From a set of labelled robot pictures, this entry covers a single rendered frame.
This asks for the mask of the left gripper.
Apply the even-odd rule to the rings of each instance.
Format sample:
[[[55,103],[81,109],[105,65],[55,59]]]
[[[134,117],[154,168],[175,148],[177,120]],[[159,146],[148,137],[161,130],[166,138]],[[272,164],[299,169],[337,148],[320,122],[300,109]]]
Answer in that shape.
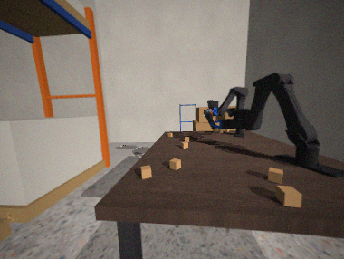
[[[219,122],[219,126],[213,125],[214,123],[217,123],[217,122]],[[235,124],[234,125],[226,125],[226,120],[217,120],[217,121],[214,121],[214,122],[210,123],[211,126],[214,126],[214,127],[218,128],[220,130],[223,129],[223,124],[224,124],[224,130],[226,130],[226,129],[235,129]]]

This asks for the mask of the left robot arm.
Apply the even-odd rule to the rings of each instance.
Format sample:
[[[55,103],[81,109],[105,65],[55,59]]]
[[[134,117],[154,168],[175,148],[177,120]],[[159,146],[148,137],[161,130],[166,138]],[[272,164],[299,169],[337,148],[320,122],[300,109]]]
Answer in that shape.
[[[225,110],[229,117],[226,125],[234,125],[236,129],[258,130],[262,125],[263,110],[267,99],[272,92],[282,110],[286,121],[286,134],[290,142],[296,147],[295,156],[288,154],[275,155],[276,158],[290,162],[294,165],[307,168],[329,177],[344,177],[344,171],[318,162],[320,146],[317,132],[306,119],[296,98],[293,88],[293,77],[290,74],[272,73],[253,83],[255,93],[251,109],[228,108]],[[262,87],[262,88],[258,88]],[[233,115],[233,116],[232,116]]]

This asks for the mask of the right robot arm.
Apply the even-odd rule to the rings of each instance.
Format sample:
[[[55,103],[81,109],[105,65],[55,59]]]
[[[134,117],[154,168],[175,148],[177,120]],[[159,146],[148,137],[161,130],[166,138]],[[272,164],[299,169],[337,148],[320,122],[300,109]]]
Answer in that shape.
[[[234,92],[234,90],[232,91],[232,89],[237,90],[237,92]],[[230,105],[230,103],[232,102],[232,100],[234,99],[234,97],[236,96],[237,102],[236,102],[236,108],[237,109],[243,109],[244,108],[244,101],[246,98],[246,94],[248,94],[249,90],[245,87],[234,87],[229,90],[229,94],[227,95],[227,97],[225,98],[224,102],[222,103],[222,105],[218,108],[218,101],[213,101],[213,100],[209,100],[207,101],[208,104],[208,108],[217,108],[217,116],[224,116],[226,111]],[[240,96],[239,96],[240,95]],[[221,110],[220,110],[221,109]],[[236,137],[242,137],[244,138],[244,130],[243,129],[236,129],[235,135],[240,135],[240,136],[236,136]]]

